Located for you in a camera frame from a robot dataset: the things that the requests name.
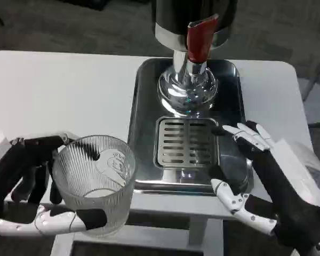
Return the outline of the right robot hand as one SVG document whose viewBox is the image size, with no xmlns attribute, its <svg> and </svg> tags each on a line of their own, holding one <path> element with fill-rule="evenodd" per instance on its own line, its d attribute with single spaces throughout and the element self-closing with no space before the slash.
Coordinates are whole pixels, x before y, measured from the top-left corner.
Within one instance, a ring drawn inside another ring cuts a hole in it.
<svg viewBox="0 0 320 256">
<path fill-rule="evenodd" d="M 223 125 L 214 135 L 231 135 L 264 186 L 270 201 L 235 193 L 230 181 L 212 172 L 213 192 L 239 222 L 293 248 L 320 255 L 320 161 L 300 143 L 273 140 L 259 123 Z"/>
</svg>

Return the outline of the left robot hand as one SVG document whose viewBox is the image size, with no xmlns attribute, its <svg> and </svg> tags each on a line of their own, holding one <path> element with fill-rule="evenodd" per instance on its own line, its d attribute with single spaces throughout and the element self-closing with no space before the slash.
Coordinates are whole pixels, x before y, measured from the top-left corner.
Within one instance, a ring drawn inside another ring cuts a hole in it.
<svg viewBox="0 0 320 256">
<path fill-rule="evenodd" d="M 75 233 L 107 225 L 107 215 L 93 207 L 75 210 L 60 206 L 60 186 L 51 187 L 50 199 L 55 206 L 47 209 L 41 204 L 52 175 L 53 163 L 61 146 L 72 146 L 91 161 L 97 161 L 99 151 L 91 142 L 81 142 L 68 132 L 34 138 L 16 138 L 8 141 L 0 132 L 0 235 L 1 236 L 50 236 Z M 30 223 L 17 223 L 3 218 L 4 200 L 7 195 L 15 202 L 27 200 L 37 207 Z"/>
</svg>

